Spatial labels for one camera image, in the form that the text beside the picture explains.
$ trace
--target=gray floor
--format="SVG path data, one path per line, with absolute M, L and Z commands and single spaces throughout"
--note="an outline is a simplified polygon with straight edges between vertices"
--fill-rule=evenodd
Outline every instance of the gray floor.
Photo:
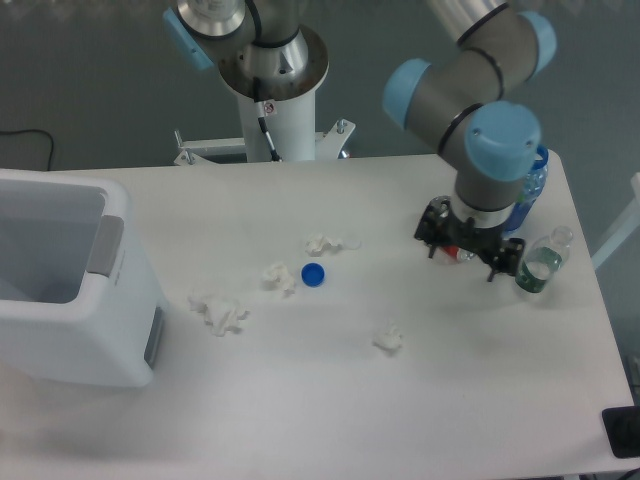
M 404 60 L 444 63 L 453 42 L 423 0 L 301 0 L 304 22 L 331 56 L 318 92 L 319 130 L 357 123 L 355 156 L 429 152 L 381 110 Z M 555 25 L 553 64 L 510 99 L 528 105 L 563 159 L 590 248 L 631 200 L 640 171 L 640 2 L 521 0 Z M 0 130 L 44 128 L 54 169 L 169 165 L 184 139 L 240 136 L 234 100 L 213 72 L 182 61 L 161 22 L 168 0 L 0 2 Z M 41 169 L 46 140 L 0 137 L 0 165 Z M 622 354 L 640 353 L 640 237 L 598 273 Z

